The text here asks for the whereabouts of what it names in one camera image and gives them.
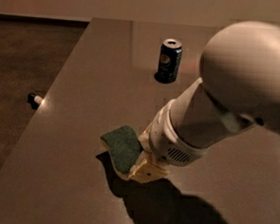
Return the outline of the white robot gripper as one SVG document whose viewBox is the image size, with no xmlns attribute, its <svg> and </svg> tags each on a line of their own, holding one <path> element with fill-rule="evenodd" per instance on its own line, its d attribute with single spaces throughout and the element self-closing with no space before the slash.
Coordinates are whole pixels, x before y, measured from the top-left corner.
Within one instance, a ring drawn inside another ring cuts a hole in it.
<svg viewBox="0 0 280 224">
<path fill-rule="evenodd" d="M 139 135 L 143 150 L 135 165 L 130 169 L 128 178 L 139 183 L 149 183 L 165 178 L 170 172 L 167 163 L 176 167 L 184 167 L 207 153 L 207 148 L 198 149 L 178 136 L 170 118 L 171 107 L 175 100 L 171 100 L 154 117 L 152 123 Z"/>
</svg>

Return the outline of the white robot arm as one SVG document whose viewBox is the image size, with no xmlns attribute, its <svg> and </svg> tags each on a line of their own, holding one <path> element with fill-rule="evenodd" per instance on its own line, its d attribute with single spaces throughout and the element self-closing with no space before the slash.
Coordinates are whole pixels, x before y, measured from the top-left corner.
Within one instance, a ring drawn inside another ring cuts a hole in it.
<svg viewBox="0 0 280 224">
<path fill-rule="evenodd" d="M 167 165 L 185 166 L 255 125 L 280 135 L 279 27 L 240 22 L 222 29 L 202 51 L 199 74 L 140 135 L 131 180 L 164 178 Z"/>
</svg>

